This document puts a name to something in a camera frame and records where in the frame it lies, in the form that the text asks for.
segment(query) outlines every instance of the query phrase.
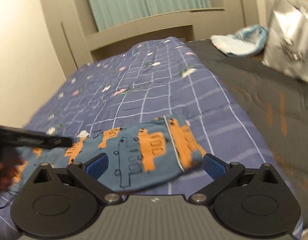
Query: cloth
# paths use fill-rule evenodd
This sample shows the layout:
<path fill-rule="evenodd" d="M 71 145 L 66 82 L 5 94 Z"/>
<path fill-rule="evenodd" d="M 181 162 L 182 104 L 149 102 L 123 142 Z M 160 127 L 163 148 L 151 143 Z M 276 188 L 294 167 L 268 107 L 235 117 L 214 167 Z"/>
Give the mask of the cloth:
<path fill-rule="evenodd" d="M 128 128 L 114 128 L 91 137 L 80 137 L 68 149 L 19 149 L 21 156 L 30 161 L 22 168 L 19 181 L 12 189 L 15 191 L 20 190 L 46 156 L 50 160 L 55 156 L 50 163 L 54 168 L 64 168 L 74 161 L 86 163 L 104 153 L 86 167 L 86 172 L 111 190 L 122 192 L 174 179 L 200 164 L 206 154 L 181 115 L 164 116 Z M 28 158 L 38 153 L 38 158 Z"/>
<path fill-rule="evenodd" d="M 268 38 L 268 28 L 252 25 L 234 35 L 212 35 L 213 45 L 227 56 L 244 57 L 262 51 Z"/>

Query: black handheld device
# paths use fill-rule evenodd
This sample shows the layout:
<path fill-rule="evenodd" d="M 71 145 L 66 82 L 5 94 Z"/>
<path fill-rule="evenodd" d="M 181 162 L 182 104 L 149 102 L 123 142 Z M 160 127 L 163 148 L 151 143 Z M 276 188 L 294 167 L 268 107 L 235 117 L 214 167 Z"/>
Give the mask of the black handheld device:
<path fill-rule="evenodd" d="M 43 149 L 55 147 L 71 147 L 72 139 L 68 137 L 49 136 L 42 132 L 34 132 L 0 125 L 0 161 L 4 168 L 0 171 L 0 177 L 6 170 L 14 165 L 18 153 L 15 147 L 29 146 Z"/>

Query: orange train print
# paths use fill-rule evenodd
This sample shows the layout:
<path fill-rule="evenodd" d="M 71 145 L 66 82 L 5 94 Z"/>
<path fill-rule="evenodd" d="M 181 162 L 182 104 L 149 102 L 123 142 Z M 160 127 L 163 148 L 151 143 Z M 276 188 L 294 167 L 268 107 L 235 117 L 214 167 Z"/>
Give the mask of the orange train print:
<path fill-rule="evenodd" d="M 176 119 L 170 119 L 168 124 L 182 167 L 185 170 L 190 169 L 195 165 L 192 161 L 192 152 L 196 150 L 200 151 L 202 156 L 204 156 L 206 152 L 199 144 L 197 144 L 188 125 L 185 124 L 180 127 Z"/>
<path fill-rule="evenodd" d="M 103 132 L 103 139 L 98 145 L 99 149 L 106 147 L 106 141 L 110 138 L 115 138 L 118 135 L 118 132 L 121 130 L 121 128 L 114 128 L 111 130 L 107 130 Z"/>
<path fill-rule="evenodd" d="M 20 180 L 22 179 L 22 172 L 27 166 L 28 162 L 25 161 L 23 165 L 17 165 L 16 168 L 16 175 L 13 177 L 13 185 L 15 186 Z"/>
<path fill-rule="evenodd" d="M 73 143 L 72 147 L 65 151 L 64 157 L 69 157 L 69 164 L 72 163 L 72 159 L 75 160 L 77 155 L 81 152 L 84 144 L 84 140 L 87 137 L 81 137 L 77 143 Z"/>
<path fill-rule="evenodd" d="M 166 141 L 162 132 L 147 133 L 140 129 L 138 133 L 142 163 L 146 172 L 155 170 L 154 159 L 166 153 Z"/>

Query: silver foil bag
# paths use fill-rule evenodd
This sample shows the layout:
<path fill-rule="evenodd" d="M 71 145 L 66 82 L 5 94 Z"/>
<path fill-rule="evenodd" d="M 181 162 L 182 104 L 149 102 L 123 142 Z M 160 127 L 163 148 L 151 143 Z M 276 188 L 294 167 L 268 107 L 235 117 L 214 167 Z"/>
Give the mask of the silver foil bag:
<path fill-rule="evenodd" d="M 308 81 L 308 11 L 275 0 L 269 29 L 263 64 Z"/>

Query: grid pattern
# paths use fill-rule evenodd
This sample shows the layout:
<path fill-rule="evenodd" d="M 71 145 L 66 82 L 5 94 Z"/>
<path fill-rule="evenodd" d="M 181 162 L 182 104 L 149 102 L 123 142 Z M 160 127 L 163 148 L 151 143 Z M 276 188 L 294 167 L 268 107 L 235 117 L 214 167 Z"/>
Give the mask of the grid pattern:
<path fill-rule="evenodd" d="M 182 78 L 186 67 L 196 71 Z M 143 42 L 125 54 L 81 67 L 26 128 L 46 132 L 55 127 L 59 135 L 72 137 L 86 130 L 93 136 L 172 113 L 182 113 L 205 151 L 225 162 L 239 161 L 249 168 L 274 163 L 262 136 L 227 89 L 174 37 Z M 142 193 L 188 197 L 210 182 L 199 169 Z M 12 199 L 5 194 L 0 201 L 10 205 Z M 4 239 L 18 235 L 9 207 L 0 210 L 0 228 Z"/>

